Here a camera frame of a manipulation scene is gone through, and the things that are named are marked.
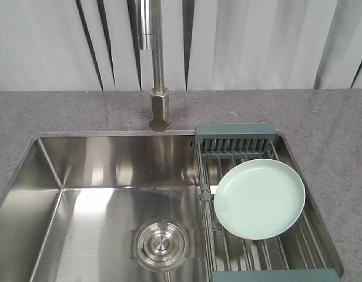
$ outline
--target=sink basin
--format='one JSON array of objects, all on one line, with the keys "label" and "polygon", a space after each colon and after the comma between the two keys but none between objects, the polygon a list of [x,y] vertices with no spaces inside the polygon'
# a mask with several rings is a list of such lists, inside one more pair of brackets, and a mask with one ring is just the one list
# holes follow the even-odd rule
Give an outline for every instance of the sink basin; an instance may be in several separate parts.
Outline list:
[{"label": "sink basin", "polygon": [[[204,281],[193,141],[34,138],[0,210],[0,281]],[[138,245],[156,222],[169,225]],[[157,239],[180,251],[166,256]]]},{"label": "sink basin", "polygon": [[231,271],[318,268],[343,274],[307,186],[301,218],[274,238],[240,239],[214,214],[212,191],[245,160],[276,157],[300,173],[281,133],[196,140],[195,131],[34,136],[0,209],[0,282],[217,282]]}]

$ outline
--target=gray countertop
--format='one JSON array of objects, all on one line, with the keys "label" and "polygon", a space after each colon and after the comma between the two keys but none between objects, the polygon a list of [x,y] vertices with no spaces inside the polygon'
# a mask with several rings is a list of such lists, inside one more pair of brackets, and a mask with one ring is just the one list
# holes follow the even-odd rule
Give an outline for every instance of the gray countertop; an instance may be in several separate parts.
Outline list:
[{"label": "gray countertop", "polygon": [[[362,282],[362,90],[171,92],[172,130],[269,122],[284,132],[343,262]],[[31,136],[149,130],[146,92],[0,92],[0,198]]]}]

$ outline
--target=white curtain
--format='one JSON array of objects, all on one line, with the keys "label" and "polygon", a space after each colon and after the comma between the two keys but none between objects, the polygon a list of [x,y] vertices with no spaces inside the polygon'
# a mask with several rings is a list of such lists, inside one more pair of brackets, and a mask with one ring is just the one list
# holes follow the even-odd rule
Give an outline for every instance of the white curtain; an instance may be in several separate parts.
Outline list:
[{"label": "white curtain", "polygon": [[[0,90],[150,89],[130,1],[0,0]],[[190,2],[162,1],[170,90],[362,88],[362,0],[195,0],[189,52]]]},{"label": "white curtain", "polygon": [[100,90],[75,1],[0,0],[0,90]]},{"label": "white curtain", "polygon": [[201,0],[188,89],[349,88],[361,59],[362,0]]}]

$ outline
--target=faucet base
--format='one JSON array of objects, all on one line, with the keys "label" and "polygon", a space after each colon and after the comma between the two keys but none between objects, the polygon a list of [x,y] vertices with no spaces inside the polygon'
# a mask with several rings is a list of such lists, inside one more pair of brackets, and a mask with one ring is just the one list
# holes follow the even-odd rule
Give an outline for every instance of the faucet base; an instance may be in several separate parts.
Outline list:
[{"label": "faucet base", "polygon": [[170,125],[169,91],[165,88],[163,93],[151,90],[152,118],[150,127],[155,132],[165,131]]}]

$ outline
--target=faucet spout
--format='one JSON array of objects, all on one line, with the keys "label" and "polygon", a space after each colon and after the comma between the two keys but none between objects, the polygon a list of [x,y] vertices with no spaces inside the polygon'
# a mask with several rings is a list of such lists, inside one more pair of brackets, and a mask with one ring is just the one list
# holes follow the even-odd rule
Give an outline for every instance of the faucet spout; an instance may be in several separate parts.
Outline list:
[{"label": "faucet spout", "polygon": [[152,0],[140,0],[138,5],[139,49],[152,49]]},{"label": "faucet spout", "polygon": [[162,132],[170,125],[169,91],[164,87],[162,8],[160,0],[140,0],[139,47],[152,50],[153,89],[151,90],[152,118],[150,127]]}]

